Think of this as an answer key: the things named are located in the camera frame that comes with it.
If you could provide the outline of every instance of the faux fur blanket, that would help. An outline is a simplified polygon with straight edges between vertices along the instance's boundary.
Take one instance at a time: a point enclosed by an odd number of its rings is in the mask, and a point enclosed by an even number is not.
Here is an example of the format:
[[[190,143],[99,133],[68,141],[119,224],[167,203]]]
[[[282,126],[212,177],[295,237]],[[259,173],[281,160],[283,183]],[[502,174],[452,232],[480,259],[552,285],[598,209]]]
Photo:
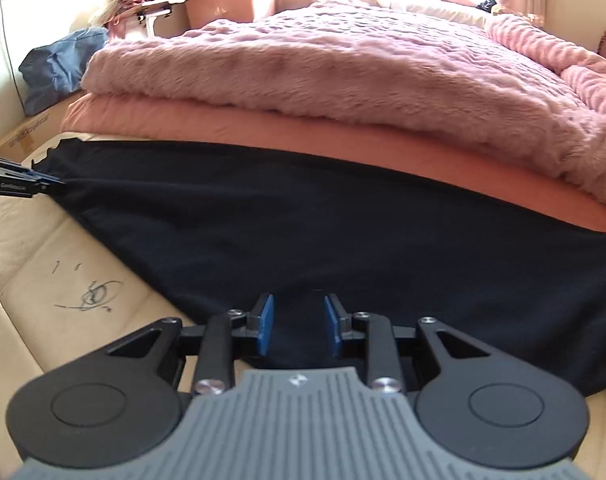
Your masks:
[[[593,65],[561,72],[574,91],[475,27],[325,3],[112,44],[94,55],[83,86],[431,132],[562,177],[606,203],[606,115],[580,98],[584,70],[596,73]]]

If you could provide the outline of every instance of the plastic storage container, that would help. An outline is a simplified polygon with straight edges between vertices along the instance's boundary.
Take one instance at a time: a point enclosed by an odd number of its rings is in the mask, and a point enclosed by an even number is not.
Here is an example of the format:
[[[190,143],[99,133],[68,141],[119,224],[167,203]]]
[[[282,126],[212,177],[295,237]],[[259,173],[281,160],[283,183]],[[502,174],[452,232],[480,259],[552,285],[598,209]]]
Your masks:
[[[272,16],[274,0],[187,0],[185,8],[190,28],[201,28],[219,18],[250,23]]]

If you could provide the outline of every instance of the pen scribble on mattress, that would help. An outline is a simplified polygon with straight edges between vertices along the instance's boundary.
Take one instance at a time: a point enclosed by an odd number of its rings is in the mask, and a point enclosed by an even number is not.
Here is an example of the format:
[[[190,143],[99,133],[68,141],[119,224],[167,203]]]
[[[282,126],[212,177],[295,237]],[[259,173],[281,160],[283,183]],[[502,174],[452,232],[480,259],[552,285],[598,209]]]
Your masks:
[[[104,308],[107,312],[112,312],[112,306],[110,306],[109,303],[117,298],[122,285],[123,282],[117,280],[110,280],[108,282],[100,283],[99,285],[96,285],[96,282],[92,282],[88,285],[88,290],[81,295],[77,305],[65,306],[55,304],[54,306],[80,310],[81,312],[87,312],[88,310],[94,310],[95,308]]]

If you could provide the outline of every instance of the black cable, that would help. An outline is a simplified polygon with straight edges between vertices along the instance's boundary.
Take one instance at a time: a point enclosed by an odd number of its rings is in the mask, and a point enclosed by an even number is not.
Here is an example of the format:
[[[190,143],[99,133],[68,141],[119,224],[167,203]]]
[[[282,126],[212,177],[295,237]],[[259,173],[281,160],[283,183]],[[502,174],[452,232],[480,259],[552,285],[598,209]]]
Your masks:
[[[12,67],[12,58],[10,57],[10,49],[8,48],[8,37],[6,36],[6,20],[3,16],[3,4],[0,0],[0,17],[1,17],[1,31],[3,32],[3,43],[6,46],[6,54],[8,54],[8,63],[10,64],[10,73],[12,75],[12,81],[14,82],[14,89],[16,90],[16,95],[19,98],[19,102],[21,103],[21,109],[24,111],[24,116],[26,116],[26,106],[23,103],[23,99],[21,98],[21,92],[19,91],[19,85],[16,84],[16,76],[14,75],[14,68]]]

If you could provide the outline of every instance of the mattress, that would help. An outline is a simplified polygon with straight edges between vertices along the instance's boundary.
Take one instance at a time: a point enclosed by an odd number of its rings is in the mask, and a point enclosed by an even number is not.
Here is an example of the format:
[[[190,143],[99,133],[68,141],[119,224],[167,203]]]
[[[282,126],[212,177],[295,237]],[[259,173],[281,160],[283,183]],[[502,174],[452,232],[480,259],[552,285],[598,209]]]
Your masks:
[[[70,136],[109,138],[63,134],[31,158]],[[97,286],[113,287],[109,304],[93,305]],[[0,480],[20,466],[4,413],[22,384],[165,316],[189,322],[51,199],[0,197]],[[577,461],[606,479],[606,391],[588,403],[592,422]]]

